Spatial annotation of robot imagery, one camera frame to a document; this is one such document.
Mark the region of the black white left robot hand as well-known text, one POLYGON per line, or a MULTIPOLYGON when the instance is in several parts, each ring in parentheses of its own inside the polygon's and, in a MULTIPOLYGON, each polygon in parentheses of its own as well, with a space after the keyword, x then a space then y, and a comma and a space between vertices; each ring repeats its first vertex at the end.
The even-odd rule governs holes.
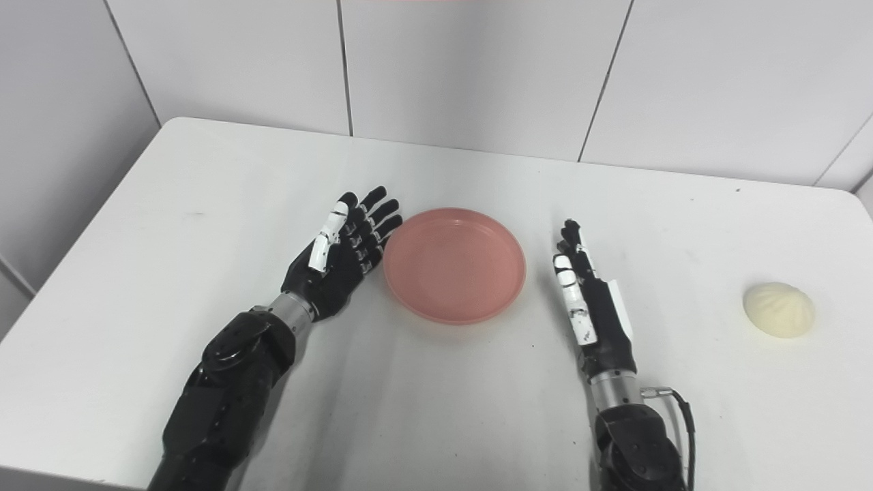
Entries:
POLYGON ((399 202, 378 186, 364 198, 346 192, 314 240, 290 264, 281 293, 292 293, 314 310, 314 321, 340 313, 362 280, 383 260, 390 237, 403 221, 399 202))

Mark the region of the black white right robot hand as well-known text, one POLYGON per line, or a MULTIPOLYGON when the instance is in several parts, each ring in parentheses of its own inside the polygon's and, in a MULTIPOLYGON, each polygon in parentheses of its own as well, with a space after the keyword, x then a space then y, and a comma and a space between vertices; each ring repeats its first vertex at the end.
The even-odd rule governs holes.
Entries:
POLYGON ((602 374, 637 374, 630 321, 617 283, 599 277, 577 221, 564 221, 559 233, 552 267, 581 370, 589 381, 602 374))

